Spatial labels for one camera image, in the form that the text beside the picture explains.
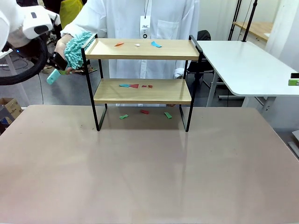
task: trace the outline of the shirt pocket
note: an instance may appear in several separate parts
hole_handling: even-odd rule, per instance
[[[179,22],[158,20],[157,38],[175,40],[178,36]]]

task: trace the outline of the shelf leg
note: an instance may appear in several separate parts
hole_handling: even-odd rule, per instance
[[[188,61],[185,62],[185,70],[184,70],[184,77],[183,77],[183,79],[186,79],[187,69],[188,69]]]
[[[202,62],[202,58],[203,58],[203,51],[202,51],[201,47],[198,45],[198,43],[196,42],[196,40],[194,39],[193,36],[190,36],[189,40],[190,39],[192,39],[194,41],[194,44],[196,45],[196,49],[199,51],[199,58],[198,58],[198,63],[197,63],[197,72],[195,74],[195,81],[194,81],[194,87],[193,87],[193,93],[192,93],[192,99],[191,99],[187,124],[185,122],[185,116],[184,116],[184,112],[182,109],[182,105],[179,106],[179,111],[181,113],[181,118],[182,118],[186,132],[189,132],[189,128],[190,128],[192,112],[193,112],[193,107],[194,107],[194,101],[195,101],[195,97],[196,97],[196,90],[199,85],[199,75],[200,75],[199,68],[200,68],[200,64]],[[187,66],[188,66],[188,61],[186,61],[186,64],[185,64],[185,72],[187,71]]]
[[[99,59],[98,61],[99,61],[100,75],[101,75],[101,80],[102,80],[104,78],[102,61],[101,61],[101,59]]]
[[[90,101],[91,101],[92,107],[93,107],[93,116],[94,116],[95,126],[97,128],[97,131],[99,132],[100,127],[99,127],[99,124],[98,124],[97,112],[96,112],[95,104],[94,104],[94,100],[93,100],[92,84],[90,82],[89,71],[88,71],[88,66],[87,66],[87,61],[86,61],[84,48],[81,49],[81,53],[82,53],[82,59],[83,59],[83,64],[84,64],[84,69],[85,69],[85,74],[86,74],[86,79],[87,79],[89,97],[90,97]]]

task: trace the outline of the name badge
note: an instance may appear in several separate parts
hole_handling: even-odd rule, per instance
[[[150,39],[150,16],[140,17],[140,38]]]

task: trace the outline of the wooden shelf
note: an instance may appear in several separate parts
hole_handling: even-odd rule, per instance
[[[233,22],[233,24],[239,28],[247,29],[248,22]],[[270,34],[272,29],[272,22],[252,22],[249,32],[256,37],[263,39],[264,41],[268,41],[269,37],[267,37],[265,34]]]
[[[124,88],[120,84],[139,84]],[[183,79],[102,79],[94,95],[96,104],[191,104],[191,96]]]
[[[153,41],[162,45],[157,48]],[[118,42],[123,45],[115,47]],[[145,39],[95,39],[85,52],[87,59],[194,60],[199,58],[192,41]]]

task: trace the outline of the upper shelf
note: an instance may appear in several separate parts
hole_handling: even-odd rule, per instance
[[[151,45],[155,41],[162,45]],[[95,39],[85,52],[87,59],[193,60],[199,52],[188,40]]]

